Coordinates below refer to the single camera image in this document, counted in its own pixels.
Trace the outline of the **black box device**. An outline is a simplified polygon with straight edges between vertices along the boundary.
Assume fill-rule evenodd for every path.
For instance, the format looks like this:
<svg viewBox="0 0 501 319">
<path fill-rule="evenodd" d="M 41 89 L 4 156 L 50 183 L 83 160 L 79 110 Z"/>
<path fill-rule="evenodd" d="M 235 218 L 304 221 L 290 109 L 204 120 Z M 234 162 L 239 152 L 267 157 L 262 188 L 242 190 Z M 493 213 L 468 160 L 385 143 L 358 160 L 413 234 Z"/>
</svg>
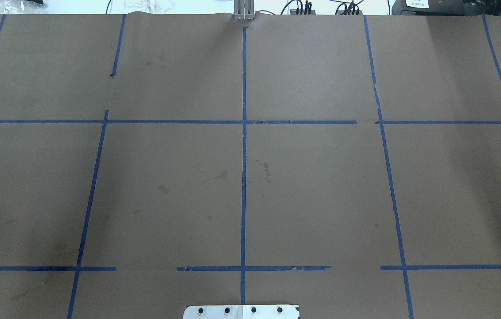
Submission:
<svg viewBox="0 0 501 319">
<path fill-rule="evenodd" d="M 479 16 L 486 9 L 479 0 L 396 0 L 393 16 Z"/>
</svg>

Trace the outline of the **aluminium frame post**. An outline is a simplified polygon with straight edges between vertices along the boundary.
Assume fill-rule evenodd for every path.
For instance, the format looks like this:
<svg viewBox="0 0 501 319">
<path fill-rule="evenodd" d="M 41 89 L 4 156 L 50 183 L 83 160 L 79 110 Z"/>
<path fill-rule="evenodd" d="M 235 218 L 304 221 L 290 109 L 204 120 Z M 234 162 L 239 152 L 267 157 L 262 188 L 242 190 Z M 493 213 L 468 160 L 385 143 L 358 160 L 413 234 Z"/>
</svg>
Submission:
<svg viewBox="0 0 501 319">
<path fill-rule="evenodd" d="M 255 0 L 234 0 L 234 20 L 253 20 L 256 16 Z"/>
</svg>

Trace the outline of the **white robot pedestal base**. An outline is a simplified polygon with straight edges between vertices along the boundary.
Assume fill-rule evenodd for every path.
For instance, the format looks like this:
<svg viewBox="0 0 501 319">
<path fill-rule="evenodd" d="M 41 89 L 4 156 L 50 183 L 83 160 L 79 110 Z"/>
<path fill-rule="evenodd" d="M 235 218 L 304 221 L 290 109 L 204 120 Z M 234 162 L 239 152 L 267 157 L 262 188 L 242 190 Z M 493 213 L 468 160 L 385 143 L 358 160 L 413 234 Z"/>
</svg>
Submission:
<svg viewBox="0 0 501 319">
<path fill-rule="evenodd" d="M 183 313 L 184 319 L 299 319 L 298 305 L 194 305 Z"/>
</svg>

